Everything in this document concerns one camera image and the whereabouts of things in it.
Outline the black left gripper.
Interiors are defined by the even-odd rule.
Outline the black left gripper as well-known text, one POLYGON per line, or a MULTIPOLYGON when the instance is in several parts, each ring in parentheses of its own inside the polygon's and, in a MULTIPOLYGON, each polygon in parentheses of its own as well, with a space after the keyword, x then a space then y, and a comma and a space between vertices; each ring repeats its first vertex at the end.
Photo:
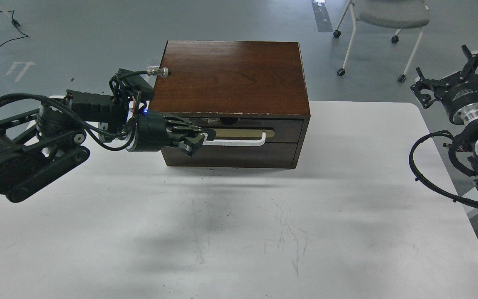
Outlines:
POLYGON ((126 150, 158 152, 168 146, 179 148, 185 155, 191 157, 203 146, 206 137, 214 140, 216 131, 197 126, 189 119, 174 114, 149 110, 140 114, 134 138, 126 150))

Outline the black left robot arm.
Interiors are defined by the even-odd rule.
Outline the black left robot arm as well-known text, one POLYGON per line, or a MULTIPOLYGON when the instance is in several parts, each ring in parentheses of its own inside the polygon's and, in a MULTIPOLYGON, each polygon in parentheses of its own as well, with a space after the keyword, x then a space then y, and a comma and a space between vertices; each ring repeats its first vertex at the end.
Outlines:
POLYGON ((112 95, 67 90, 64 97, 10 93, 0 97, 0 194, 23 202, 84 163, 87 137, 108 151, 158 152, 180 148, 192 156, 216 133, 185 118, 148 110, 154 89, 142 75, 167 68, 119 69, 112 95))

